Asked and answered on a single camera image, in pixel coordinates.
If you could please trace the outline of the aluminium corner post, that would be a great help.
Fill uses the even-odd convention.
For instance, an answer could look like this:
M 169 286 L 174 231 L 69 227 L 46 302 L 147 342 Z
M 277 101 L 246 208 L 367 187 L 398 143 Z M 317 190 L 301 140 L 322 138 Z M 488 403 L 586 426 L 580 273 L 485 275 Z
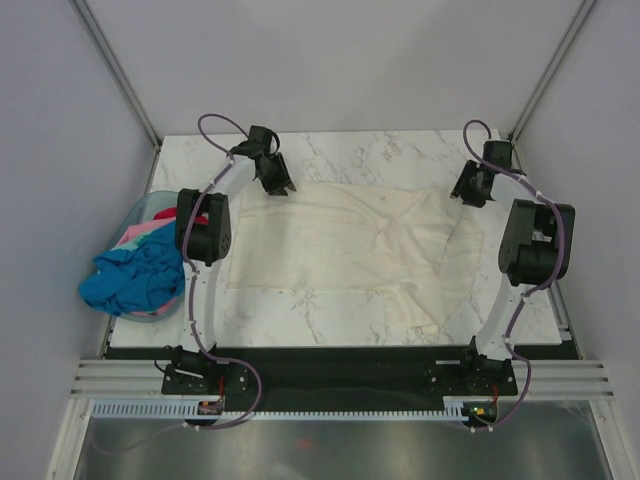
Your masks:
M 565 60 L 568 58 L 571 49 L 576 44 L 579 35 L 588 22 L 598 0 L 581 0 L 573 13 L 568 25 L 564 29 L 560 40 L 556 44 L 549 60 L 546 62 L 541 75 L 529 94 L 523 108 L 518 114 L 513 127 L 508 133 L 508 139 L 512 144 L 516 144 L 524 133 L 534 112 L 542 101 L 544 95 L 550 88 Z
M 125 103 L 128 105 L 146 138 L 152 145 L 153 150 L 158 153 L 162 147 L 162 139 L 146 112 L 90 3 L 85 0 L 70 0 L 69 4 L 78 16 L 80 24 L 85 28 L 101 61 L 104 63 L 116 87 L 123 96 Z

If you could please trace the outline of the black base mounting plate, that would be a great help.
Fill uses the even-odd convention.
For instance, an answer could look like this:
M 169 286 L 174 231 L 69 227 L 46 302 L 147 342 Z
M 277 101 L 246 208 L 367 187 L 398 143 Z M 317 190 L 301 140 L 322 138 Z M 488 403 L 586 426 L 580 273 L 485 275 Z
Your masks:
M 168 355 L 162 393 L 222 396 L 238 409 L 437 407 L 468 394 L 454 368 L 466 347 L 238 347 Z

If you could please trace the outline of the right aluminium corner post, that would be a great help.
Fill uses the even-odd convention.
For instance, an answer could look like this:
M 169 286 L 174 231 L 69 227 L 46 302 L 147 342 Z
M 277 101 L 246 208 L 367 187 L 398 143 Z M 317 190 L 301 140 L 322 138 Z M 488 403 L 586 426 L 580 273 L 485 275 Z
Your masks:
M 542 101 L 544 95 L 550 88 L 565 60 L 568 58 L 571 49 L 576 44 L 579 35 L 588 22 L 598 0 L 581 0 L 573 13 L 568 25 L 564 29 L 560 40 L 556 44 L 549 60 L 546 62 L 541 75 L 529 94 L 523 108 L 518 114 L 513 127 L 508 133 L 508 139 L 512 144 L 516 144 L 524 133 L 534 112 Z

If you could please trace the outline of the cream white t-shirt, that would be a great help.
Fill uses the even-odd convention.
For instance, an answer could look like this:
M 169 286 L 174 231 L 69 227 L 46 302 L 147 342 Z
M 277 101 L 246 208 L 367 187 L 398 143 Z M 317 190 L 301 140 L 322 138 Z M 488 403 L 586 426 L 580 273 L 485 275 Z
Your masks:
M 241 195 L 229 286 L 375 291 L 385 320 L 435 341 L 469 298 L 483 233 L 442 189 L 303 182 L 290 196 Z

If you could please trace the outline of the blue t-shirt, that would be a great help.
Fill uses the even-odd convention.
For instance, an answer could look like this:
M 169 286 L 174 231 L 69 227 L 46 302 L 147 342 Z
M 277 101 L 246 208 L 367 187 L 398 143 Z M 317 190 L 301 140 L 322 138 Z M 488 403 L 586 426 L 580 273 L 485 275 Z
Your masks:
M 151 233 L 136 250 L 105 251 L 93 258 L 95 272 L 78 287 L 90 307 L 111 315 L 152 313 L 185 288 L 176 222 Z

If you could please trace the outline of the aluminium frame rail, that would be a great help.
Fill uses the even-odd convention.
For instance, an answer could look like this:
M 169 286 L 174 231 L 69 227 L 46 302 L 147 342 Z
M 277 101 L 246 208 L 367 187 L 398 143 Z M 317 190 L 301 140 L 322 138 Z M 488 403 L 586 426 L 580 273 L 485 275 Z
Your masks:
M 604 365 L 595 360 L 533 360 L 527 398 L 601 400 L 614 396 Z M 160 396 L 161 372 L 147 360 L 82 360 L 72 398 L 141 398 Z

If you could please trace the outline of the pink t-shirt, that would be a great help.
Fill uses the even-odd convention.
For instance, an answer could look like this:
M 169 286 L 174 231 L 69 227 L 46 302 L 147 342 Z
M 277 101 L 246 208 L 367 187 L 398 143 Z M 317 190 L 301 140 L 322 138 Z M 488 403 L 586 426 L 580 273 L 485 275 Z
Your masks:
M 121 238 L 117 241 L 113 250 L 122 249 L 127 251 L 136 250 L 139 245 L 155 230 L 174 223 L 172 218 L 151 220 L 148 222 L 129 226 Z

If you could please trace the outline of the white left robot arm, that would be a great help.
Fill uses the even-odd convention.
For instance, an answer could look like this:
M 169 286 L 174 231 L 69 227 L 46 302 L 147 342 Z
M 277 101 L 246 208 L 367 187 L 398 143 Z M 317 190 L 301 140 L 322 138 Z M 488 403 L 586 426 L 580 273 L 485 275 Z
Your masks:
M 217 344 L 215 288 L 232 246 L 230 204 L 255 180 L 269 196 L 286 196 L 296 190 L 280 152 L 279 136 L 257 125 L 226 152 L 223 167 L 203 189 L 178 193 L 175 244 L 184 265 L 185 322 L 205 354 Z

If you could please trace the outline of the red t-shirt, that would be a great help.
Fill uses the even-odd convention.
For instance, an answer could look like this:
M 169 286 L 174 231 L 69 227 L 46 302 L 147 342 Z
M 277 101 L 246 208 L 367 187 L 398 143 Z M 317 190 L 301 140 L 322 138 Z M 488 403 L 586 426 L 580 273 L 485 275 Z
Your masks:
M 163 227 L 173 221 L 176 221 L 183 225 L 187 226 L 189 220 L 191 218 L 191 213 L 187 212 L 184 214 L 180 214 L 176 207 L 170 207 L 160 212 L 156 213 L 151 220 L 151 225 L 154 227 Z M 194 225 L 208 225 L 209 220 L 206 216 L 197 215 L 193 221 Z

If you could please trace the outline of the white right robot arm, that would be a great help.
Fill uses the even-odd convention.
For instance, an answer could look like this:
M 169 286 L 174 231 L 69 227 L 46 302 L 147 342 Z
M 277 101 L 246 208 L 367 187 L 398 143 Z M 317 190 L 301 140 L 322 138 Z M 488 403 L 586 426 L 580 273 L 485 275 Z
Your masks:
M 566 274 L 575 209 L 536 190 L 512 168 L 510 143 L 499 140 L 486 141 L 482 156 L 466 162 L 451 196 L 475 208 L 493 201 L 510 209 L 498 251 L 496 300 L 454 372 L 465 393 L 515 394 L 515 325 L 531 296 Z

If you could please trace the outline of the left aluminium corner post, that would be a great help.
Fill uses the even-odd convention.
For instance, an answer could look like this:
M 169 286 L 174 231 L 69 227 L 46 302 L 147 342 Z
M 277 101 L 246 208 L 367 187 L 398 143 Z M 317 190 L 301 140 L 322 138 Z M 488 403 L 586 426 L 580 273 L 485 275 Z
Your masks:
M 146 138 L 152 145 L 153 150 L 158 153 L 162 147 L 162 139 L 146 112 L 90 3 L 85 0 L 70 0 L 69 4 L 78 16 L 80 24 L 85 28 L 101 61 L 104 63 L 116 87 L 123 96 L 125 103 L 128 105 Z

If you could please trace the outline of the clear teal-rimmed plastic basket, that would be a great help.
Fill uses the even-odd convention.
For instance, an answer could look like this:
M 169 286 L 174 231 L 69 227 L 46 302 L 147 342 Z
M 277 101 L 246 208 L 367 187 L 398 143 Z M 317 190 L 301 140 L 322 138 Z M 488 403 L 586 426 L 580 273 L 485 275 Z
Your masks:
M 114 248 L 130 226 L 152 221 L 157 213 L 167 208 L 175 207 L 177 196 L 178 193 L 173 191 L 156 191 L 141 197 L 124 217 L 121 225 L 115 231 L 115 234 L 107 244 L 107 249 Z M 184 293 L 181 293 L 155 312 L 123 313 L 120 317 L 122 319 L 138 323 L 153 323 L 161 321 L 174 314 L 182 306 L 183 300 Z

